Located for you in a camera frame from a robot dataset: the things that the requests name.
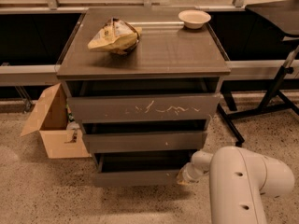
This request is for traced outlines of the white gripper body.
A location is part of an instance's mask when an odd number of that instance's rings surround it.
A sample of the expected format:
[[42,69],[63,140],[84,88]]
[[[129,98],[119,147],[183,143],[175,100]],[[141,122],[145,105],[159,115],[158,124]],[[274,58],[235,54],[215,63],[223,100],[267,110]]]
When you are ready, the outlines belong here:
[[178,172],[177,183],[179,185],[188,185],[197,183],[202,176],[208,175],[209,171],[195,167],[188,162]]

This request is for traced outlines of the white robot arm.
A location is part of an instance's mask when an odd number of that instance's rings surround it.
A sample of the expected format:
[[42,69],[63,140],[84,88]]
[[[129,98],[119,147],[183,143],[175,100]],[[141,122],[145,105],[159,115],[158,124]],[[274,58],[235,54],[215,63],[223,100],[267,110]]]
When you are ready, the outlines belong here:
[[261,197],[287,195],[295,184],[286,163],[242,147],[195,152],[177,182],[196,183],[204,175],[209,177],[212,224],[267,224]]

